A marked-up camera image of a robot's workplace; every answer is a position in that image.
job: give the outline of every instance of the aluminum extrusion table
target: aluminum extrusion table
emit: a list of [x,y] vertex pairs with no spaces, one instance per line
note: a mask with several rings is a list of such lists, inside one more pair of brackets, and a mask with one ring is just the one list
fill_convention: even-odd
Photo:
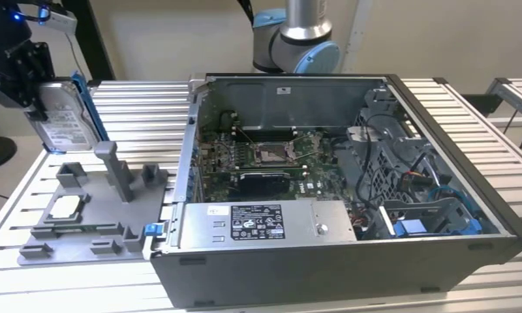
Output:
[[[416,97],[522,218],[522,152],[448,83],[405,80]],[[104,82],[94,94],[119,157],[131,167],[158,162],[171,174],[163,215],[171,214],[174,174],[188,109],[186,82]],[[63,162],[103,170],[92,153],[42,153],[0,211],[0,311],[184,312],[172,309],[147,261],[20,267],[19,247],[58,187]],[[522,253],[481,268],[449,293],[231,308],[217,312],[522,312]]]
[[497,78],[486,93],[498,95],[522,113],[522,78]]

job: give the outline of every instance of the wall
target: wall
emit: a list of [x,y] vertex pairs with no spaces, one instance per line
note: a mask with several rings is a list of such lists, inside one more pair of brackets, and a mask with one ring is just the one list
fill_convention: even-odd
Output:
[[485,92],[522,77],[522,0],[374,0],[355,65]]
[[[254,11],[283,0],[254,0]],[[120,80],[184,80],[192,72],[249,72],[251,30],[235,0],[91,0]],[[346,47],[357,1],[329,0],[334,40]],[[76,68],[64,34],[33,25],[56,71]],[[522,77],[522,0],[374,0],[357,72],[444,76],[484,92],[496,76]],[[33,134],[0,107],[0,134]]]
[[[250,72],[251,26],[237,0],[94,0],[116,77],[186,80],[195,72]],[[346,47],[357,1],[327,1],[333,38]],[[253,1],[254,12],[285,0]]]

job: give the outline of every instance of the blue latch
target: blue latch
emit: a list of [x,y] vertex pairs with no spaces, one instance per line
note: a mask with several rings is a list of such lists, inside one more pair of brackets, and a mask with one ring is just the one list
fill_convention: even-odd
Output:
[[163,235],[164,227],[162,224],[148,224],[146,226],[146,236],[160,236]]

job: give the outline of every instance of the hard drive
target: hard drive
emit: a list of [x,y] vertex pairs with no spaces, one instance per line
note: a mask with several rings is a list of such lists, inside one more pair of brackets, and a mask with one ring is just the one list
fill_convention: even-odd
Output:
[[67,78],[40,86],[48,121],[31,123],[51,152],[87,151],[108,139],[82,82],[75,76],[74,80]]

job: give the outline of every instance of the power supply label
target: power supply label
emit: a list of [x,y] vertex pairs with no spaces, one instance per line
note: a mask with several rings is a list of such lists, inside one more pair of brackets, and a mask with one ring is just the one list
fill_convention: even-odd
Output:
[[281,205],[233,205],[234,240],[285,239]]

